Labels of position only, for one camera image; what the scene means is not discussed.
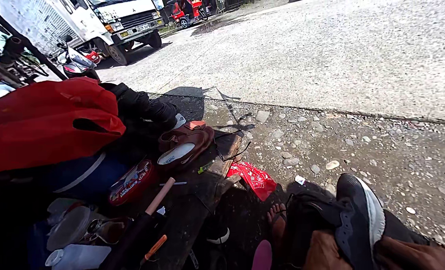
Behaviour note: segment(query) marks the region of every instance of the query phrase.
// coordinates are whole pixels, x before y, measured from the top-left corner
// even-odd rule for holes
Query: motorcycle side mirror
[[[64,37],[64,41],[67,43],[67,42],[70,42],[72,40],[72,36],[70,36],[69,34],[68,35],[66,35],[65,37]]]

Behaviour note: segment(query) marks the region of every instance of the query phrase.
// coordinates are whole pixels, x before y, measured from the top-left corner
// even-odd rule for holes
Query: truck windshield
[[[133,0],[89,0],[89,1],[94,5],[94,7],[99,8],[116,3],[129,2]]]

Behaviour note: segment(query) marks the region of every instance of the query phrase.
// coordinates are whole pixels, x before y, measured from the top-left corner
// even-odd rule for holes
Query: wooden handle
[[[149,252],[144,255],[144,259],[149,260],[149,258],[151,258],[151,256],[156,253],[156,251],[158,251],[158,249],[164,244],[164,242],[166,242],[167,240],[167,236],[163,235],[158,242],[156,242],[152,248],[149,250]]]
[[[164,199],[169,189],[171,189],[171,187],[174,185],[174,182],[176,182],[176,180],[174,180],[173,177],[169,177],[169,180],[166,182],[166,184],[164,184],[161,191],[154,197],[154,200],[152,200],[151,204],[147,207],[145,211],[149,216],[151,216],[154,213],[154,211],[156,211],[156,208]]]

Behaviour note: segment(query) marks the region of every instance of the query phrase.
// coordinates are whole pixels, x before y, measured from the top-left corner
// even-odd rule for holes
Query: concrete road
[[[445,0],[301,0],[237,15],[98,73],[137,91],[445,121]]]

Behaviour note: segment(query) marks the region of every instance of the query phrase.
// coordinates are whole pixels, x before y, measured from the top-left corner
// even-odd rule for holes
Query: orange handle
[[[166,242],[166,240],[167,240],[167,236],[166,236],[166,235],[163,235],[163,236],[158,240],[158,242],[156,242],[156,243],[152,246],[152,248],[149,250],[149,252],[148,252],[146,255],[144,255],[144,259],[146,259],[146,261],[149,260],[149,258],[151,258],[151,256],[152,256],[156,251],[158,251],[158,249],[164,244],[164,242]]]

